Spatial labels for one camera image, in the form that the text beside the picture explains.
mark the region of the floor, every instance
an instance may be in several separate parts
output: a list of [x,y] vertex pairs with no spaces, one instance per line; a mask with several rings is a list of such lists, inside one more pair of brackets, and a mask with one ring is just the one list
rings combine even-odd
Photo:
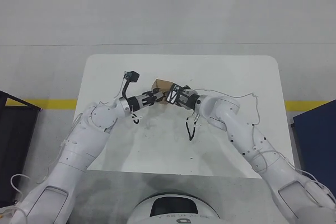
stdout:
[[[86,59],[100,53],[270,55],[285,100],[333,100],[336,1],[0,1],[1,90],[75,99]],[[73,115],[41,112],[24,174],[45,174]]]

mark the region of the table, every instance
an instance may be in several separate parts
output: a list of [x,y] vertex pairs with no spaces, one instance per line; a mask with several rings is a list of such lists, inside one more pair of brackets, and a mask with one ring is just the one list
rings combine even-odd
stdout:
[[[124,71],[141,76],[131,83],[127,96],[150,90],[155,79],[191,88],[207,88],[240,96],[259,96],[258,128],[271,144],[293,161],[279,69],[269,56],[232,55],[109,55],[88,58],[75,116],[92,101],[107,102],[118,93]],[[239,114],[257,121],[255,99],[239,99]],[[185,128],[192,111],[172,105],[154,105],[138,111],[136,125],[119,120],[106,149],[89,170],[145,172],[260,178],[228,141],[226,133],[200,119],[190,142]]]

